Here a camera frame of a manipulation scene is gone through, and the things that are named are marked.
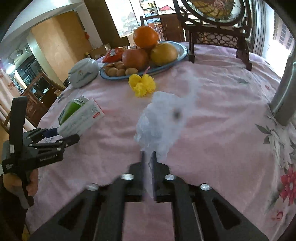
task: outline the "orange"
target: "orange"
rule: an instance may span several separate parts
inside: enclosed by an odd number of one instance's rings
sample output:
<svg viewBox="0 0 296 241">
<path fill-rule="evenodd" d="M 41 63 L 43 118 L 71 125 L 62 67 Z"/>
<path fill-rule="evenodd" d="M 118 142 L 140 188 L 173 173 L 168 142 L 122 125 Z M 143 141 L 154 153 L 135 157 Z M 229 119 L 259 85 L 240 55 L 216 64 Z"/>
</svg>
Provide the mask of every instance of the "orange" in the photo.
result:
<svg viewBox="0 0 296 241">
<path fill-rule="evenodd" d="M 133 40 L 140 48 L 153 48 L 159 40 L 157 32 L 150 26 L 140 26 L 133 33 Z"/>
</svg>

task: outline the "human hand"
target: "human hand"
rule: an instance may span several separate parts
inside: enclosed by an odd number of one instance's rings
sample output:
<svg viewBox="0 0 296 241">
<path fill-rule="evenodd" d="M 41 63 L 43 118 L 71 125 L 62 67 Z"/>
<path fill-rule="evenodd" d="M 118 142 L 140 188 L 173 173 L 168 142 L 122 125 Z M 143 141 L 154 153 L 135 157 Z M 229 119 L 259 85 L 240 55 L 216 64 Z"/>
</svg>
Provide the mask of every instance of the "human hand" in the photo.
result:
<svg viewBox="0 0 296 241">
<path fill-rule="evenodd" d="M 34 196 L 38 191 L 38 169 L 35 169 L 30 174 L 31 182 L 26 187 L 28 196 Z M 3 185 L 9 192 L 13 193 L 14 187 L 21 187 L 22 180 L 12 173 L 7 173 L 3 175 Z"/>
</svg>

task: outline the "yellow flower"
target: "yellow flower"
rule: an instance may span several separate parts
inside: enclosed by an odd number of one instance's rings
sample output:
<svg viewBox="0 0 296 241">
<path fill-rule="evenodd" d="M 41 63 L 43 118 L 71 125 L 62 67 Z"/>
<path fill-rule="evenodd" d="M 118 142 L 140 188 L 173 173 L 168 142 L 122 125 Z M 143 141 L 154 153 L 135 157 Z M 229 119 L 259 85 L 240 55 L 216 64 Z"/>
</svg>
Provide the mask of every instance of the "yellow flower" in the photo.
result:
<svg viewBox="0 0 296 241">
<path fill-rule="evenodd" d="M 148 93 L 153 93 L 156 89 L 154 79 L 148 74 L 144 74 L 141 83 L 146 87 Z"/>
<path fill-rule="evenodd" d="M 137 83 L 140 83 L 141 80 L 142 80 L 141 76 L 139 76 L 137 74 L 132 74 L 128 78 L 128 83 L 129 83 L 130 87 L 132 88 L 132 90 L 134 90 L 134 88 L 136 87 Z"/>
<path fill-rule="evenodd" d="M 146 95 L 147 92 L 145 86 L 142 83 L 137 83 L 134 88 L 134 91 L 137 97 L 143 97 Z"/>
<path fill-rule="evenodd" d="M 132 74 L 128 83 L 137 97 L 143 97 L 146 93 L 153 93 L 156 89 L 154 79 L 148 74 L 144 74 L 143 77 Z"/>
</svg>

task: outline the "clear plastic bag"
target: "clear plastic bag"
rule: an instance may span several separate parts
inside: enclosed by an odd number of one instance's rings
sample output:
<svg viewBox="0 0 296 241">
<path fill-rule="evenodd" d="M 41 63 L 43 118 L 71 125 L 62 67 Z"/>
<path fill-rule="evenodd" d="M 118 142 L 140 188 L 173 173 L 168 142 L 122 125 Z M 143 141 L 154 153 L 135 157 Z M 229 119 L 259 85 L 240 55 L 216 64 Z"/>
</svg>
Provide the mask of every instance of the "clear plastic bag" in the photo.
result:
<svg viewBox="0 0 296 241">
<path fill-rule="evenodd" d="M 159 162 L 164 162 L 169 149 L 178 140 L 195 105 L 195 88 L 185 97 L 166 92 L 155 92 L 151 103 L 144 109 L 136 126 L 134 139 L 146 153 L 144 186 L 152 197 L 150 157 L 156 151 Z"/>
</svg>

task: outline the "sleeve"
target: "sleeve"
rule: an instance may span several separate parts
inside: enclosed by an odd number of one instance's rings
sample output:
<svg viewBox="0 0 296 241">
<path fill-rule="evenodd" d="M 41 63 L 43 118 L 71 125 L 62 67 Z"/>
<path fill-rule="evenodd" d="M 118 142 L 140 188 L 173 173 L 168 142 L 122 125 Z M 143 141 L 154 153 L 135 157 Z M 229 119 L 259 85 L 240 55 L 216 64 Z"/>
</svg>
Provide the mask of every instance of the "sleeve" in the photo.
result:
<svg viewBox="0 0 296 241">
<path fill-rule="evenodd" d="M 0 214 L 12 232 L 21 240 L 27 209 L 22 208 L 17 196 L 6 190 L 2 177 L 3 174 L 0 176 Z"/>
</svg>

